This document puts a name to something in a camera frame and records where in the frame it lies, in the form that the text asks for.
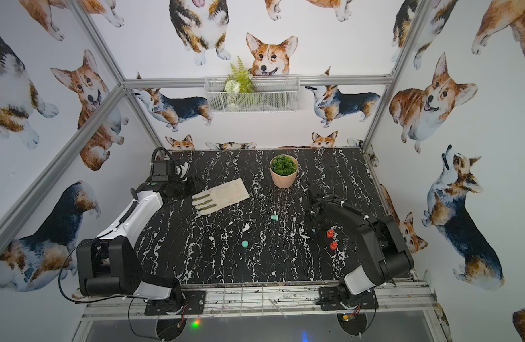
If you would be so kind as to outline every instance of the metal rail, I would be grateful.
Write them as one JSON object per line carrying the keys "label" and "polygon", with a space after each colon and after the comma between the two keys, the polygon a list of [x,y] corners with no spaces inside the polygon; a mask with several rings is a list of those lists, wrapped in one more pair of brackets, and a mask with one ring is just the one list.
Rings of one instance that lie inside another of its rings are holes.
{"label": "metal rail", "polygon": [[73,135],[61,151],[54,157],[50,164],[36,178],[33,184],[21,195],[13,206],[0,220],[0,253],[8,243],[19,233],[32,213],[38,208],[47,193],[65,173],[69,165],[78,156],[81,149],[88,143],[99,126],[107,119],[113,108],[123,98],[126,90],[122,85],[117,85],[105,97],[101,106],[86,121],[86,123]]}

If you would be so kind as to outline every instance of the table surface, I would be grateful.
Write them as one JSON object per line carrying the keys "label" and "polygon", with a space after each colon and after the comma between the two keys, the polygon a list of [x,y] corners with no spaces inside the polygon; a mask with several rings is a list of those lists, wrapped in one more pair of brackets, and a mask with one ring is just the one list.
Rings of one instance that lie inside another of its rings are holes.
{"label": "table surface", "polygon": [[[277,188],[270,160],[289,154],[299,174],[289,189]],[[192,151],[174,153],[191,174],[211,188],[241,177],[251,197],[211,215],[198,216],[190,198],[160,209],[137,240],[146,272],[177,277],[181,284],[336,280],[358,265],[355,241],[335,229],[338,249],[325,232],[314,236],[304,224],[309,181],[363,211],[382,217],[373,178],[358,148]],[[278,221],[271,215],[278,214]],[[242,241],[249,242],[247,248]]]}

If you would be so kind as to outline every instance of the corgi paw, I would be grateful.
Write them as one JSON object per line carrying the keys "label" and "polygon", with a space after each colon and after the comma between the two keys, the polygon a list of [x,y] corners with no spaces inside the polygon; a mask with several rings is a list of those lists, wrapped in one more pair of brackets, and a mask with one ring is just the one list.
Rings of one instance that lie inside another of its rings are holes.
{"label": "corgi paw", "polygon": [[219,58],[222,60],[229,60],[231,58],[230,52],[226,51],[225,49],[223,49],[221,52],[217,50],[217,56],[219,56]]}
{"label": "corgi paw", "polygon": [[415,66],[415,69],[420,69],[420,65],[422,65],[422,59],[421,58],[415,58],[415,60],[412,62],[412,64]]}
{"label": "corgi paw", "polygon": [[40,114],[42,114],[45,118],[53,118],[59,114],[59,109],[55,105],[52,105],[51,103],[45,103],[44,106],[45,108],[42,112],[40,112]]}
{"label": "corgi paw", "polygon": [[202,66],[205,64],[205,54],[200,54],[194,58],[194,63],[198,66]]}

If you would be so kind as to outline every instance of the wire basket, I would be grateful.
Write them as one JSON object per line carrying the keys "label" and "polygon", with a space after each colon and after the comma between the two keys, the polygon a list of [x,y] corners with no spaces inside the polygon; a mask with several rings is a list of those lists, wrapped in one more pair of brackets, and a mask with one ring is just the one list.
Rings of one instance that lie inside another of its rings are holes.
{"label": "wire basket", "polygon": [[253,77],[255,92],[224,92],[228,76],[205,78],[212,113],[294,112],[299,109],[299,76]]}

